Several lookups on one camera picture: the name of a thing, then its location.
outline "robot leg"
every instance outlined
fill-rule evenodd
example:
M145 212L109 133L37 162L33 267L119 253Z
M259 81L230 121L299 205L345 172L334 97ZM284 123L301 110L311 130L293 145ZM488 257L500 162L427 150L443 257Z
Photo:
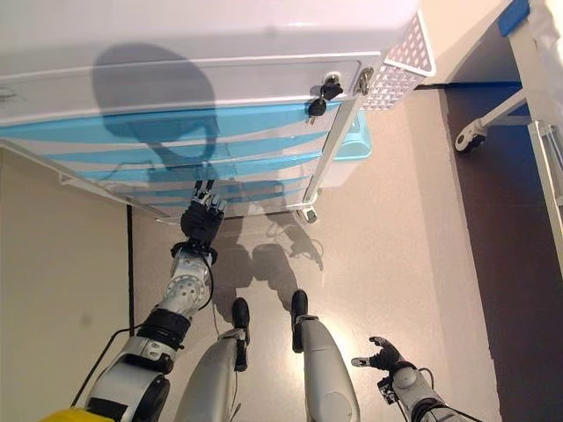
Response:
M326 327L307 315L307 295L291 302L294 351L303 352L307 411L316 422L356 422L360 407L340 350Z
M246 370L248 307L233 303L235 328L225 332L203 354L182 396L175 422L226 422L232 418L236 372Z

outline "wheel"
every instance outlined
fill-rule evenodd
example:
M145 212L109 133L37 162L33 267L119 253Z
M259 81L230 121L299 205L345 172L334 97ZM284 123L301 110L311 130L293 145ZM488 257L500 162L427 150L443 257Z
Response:
M464 142L464 135L460 135L456 139L456 151L458 154L469 154L473 149L483 143L485 139L483 135L474 135L470 141Z
M480 120L475 120L464 127L464 130L457 136L454 147L459 154L468 154L472 149L483 143L485 139L486 129L480 125Z
M315 208L313 207L299 209L297 213L309 224L313 224L318 219L317 211L315 211Z

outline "wall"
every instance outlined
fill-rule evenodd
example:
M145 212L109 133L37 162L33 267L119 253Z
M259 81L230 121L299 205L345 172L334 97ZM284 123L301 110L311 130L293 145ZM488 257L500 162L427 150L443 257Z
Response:
M0 155L0 419L28 422L68 407L128 324L126 210Z
M437 72L424 84L518 81L496 19L508 0L421 0Z

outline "white basket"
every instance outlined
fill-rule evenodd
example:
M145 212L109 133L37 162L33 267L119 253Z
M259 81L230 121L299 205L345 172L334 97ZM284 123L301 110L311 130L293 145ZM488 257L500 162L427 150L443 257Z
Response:
M418 11L403 42L387 53L363 110L390 110L427 76L435 74L434 56L422 13Z

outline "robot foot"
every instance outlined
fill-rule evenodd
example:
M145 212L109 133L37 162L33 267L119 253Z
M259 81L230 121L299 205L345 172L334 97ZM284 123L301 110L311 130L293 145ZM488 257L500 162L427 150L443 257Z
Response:
M297 324L297 317L307 315L308 312L307 294L299 289L291 297L291 331L293 332L292 347L295 353L303 351L303 341L301 339L301 324Z
M237 340L237 361L235 362L235 371L243 372L248 368L246 347L250 343L250 334L248 332L250 311L248 310L246 300L242 297L238 297L237 300L232 303L231 313L235 328L240 328L245 331L245 339Z

